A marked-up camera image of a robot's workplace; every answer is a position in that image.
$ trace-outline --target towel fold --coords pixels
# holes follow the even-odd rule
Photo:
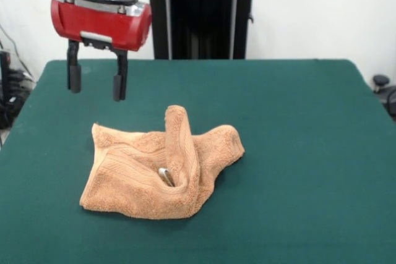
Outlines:
[[[133,218],[179,219],[196,214],[220,171],[244,153],[232,126],[191,135],[186,110],[170,106],[165,132],[122,132],[94,124],[93,167],[80,199],[87,210]],[[174,187],[158,173],[167,169]]]

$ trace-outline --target white wall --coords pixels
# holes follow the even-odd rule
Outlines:
[[[375,73],[396,80],[396,0],[254,0],[252,13],[249,59],[348,58],[366,81]],[[0,0],[0,22],[36,76],[47,61],[66,57],[66,40],[52,28],[50,0]],[[113,55],[83,47],[80,57]],[[129,57],[151,59],[151,37]]]

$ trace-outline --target metal object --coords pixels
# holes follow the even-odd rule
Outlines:
[[[234,58],[237,0],[231,0],[230,59]]]
[[[166,32],[168,34],[168,57],[172,60],[172,19],[171,0],[165,0],[166,6]]]
[[[137,2],[131,6],[119,6],[117,4],[103,4],[88,0],[57,0],[59,2],[73,3],[75,6],[93,9],[98,12],[112,12],[125,14],[130,17],[138,17],[143,13],[145,3]]]
[[[97,40],[97,41],[102,41],[104,43],[113,42],[113,39],[110,36],[101,35],[93,32],[81,31],[80,35],[82,38],[88,38],[89,40]]]
[[[160,175],[161,179],[170,187],[174,187],[174,180],[172,178],[171,173],[166,168],[160,168],[158,170],[158,174]]]

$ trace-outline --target black knob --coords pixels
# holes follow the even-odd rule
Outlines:
[[[389,78],[385,75],[375,75],[372,80],[376,86],[380,88],[386,86],[390,82]]]

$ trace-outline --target black stand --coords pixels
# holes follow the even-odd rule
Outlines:
[[[252,0],[150,0],[155,59],[244,59]]]

